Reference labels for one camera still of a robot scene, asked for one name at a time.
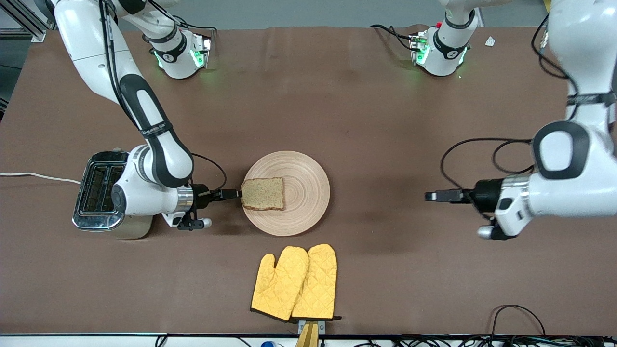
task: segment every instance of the oven mitt thumb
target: oven mitt thumb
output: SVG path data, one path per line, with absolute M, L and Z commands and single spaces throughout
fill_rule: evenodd
M 251 311 L 288 321 L 309 268 L 309 256 L 300 247 L 287 246 L 275 266 L 273 254 L 262 258 L 255 281 Z
M 338 320 L 334 316 L 336 254 L 330 245 L 317 245 L 308 251 L 308 272 L 300 297 L 292 312 L 296 320 Z

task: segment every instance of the slice of bread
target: slice of bread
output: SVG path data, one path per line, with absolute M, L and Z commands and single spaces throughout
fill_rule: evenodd
M 246 180 L 240 188 L 242 205 L 250 210 L 282 211 L 285 207 L 283 178 L 255 178 Z

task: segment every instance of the metal frame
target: metal frame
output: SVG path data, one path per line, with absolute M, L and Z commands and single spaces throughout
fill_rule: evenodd
M 0 0 L 0 7 L 23 28 L 21 30 L 0 29 L 2 38 L 25 38 L 26 35 L 31 35 L 32 42 L 40 43 L 45 40 L 47 30 L 54 28 L 51 21 L 42 21 L 21 0 Z

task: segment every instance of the yellow object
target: yellow object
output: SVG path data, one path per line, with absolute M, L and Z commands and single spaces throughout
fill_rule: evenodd
M 273 254 L 262 258 L 255 281 L 251 311 L 289 320 L 309 268 L 309 256 L 300 247 L 287 246 L 275 267 Z
M 308 251 L 308 272 L 292 312 L 296 319 L 332 319 L 336 291 L 336 254 L 330 245 Z
M 306 322 L 300 332 L 296 347 L 317 347 L 319 343 L 319 327 L 317 321 Z

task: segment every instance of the white cable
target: white cable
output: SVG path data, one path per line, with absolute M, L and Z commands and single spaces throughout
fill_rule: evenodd
M 34 172 L 16 172 L 16 173 L 0 172 L 0 176 L 36 176 L 36 177 L 45 178 L 48 180 L 71 182 L 71 183 L 77 183 L 79 185 L 81 184 L 81 182 L 76 181 L 76 180 L 69 180 L 68 178 L 57 178 L 57 177 L 45 176 L 45 175 L 41 175 L 41 174 L 34 173 Z

